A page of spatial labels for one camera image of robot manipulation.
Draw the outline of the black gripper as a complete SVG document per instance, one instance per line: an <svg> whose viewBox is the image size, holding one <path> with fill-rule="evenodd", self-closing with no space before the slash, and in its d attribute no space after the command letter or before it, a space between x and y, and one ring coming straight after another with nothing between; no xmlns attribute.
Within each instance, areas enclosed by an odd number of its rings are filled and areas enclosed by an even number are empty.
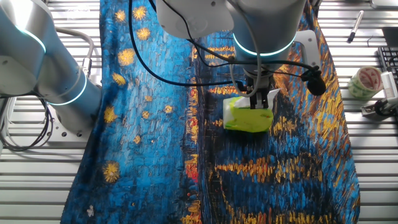
<svg viewBox="0 0 398 224"><path fill-rule="evenodd" d="M261 77L257 79L256 77L246 77L246 90L247 93L255 93L249 98L250 109L268 109L268 99L267 95L263 96L262 89L269 87L269 77Z"/></svg>

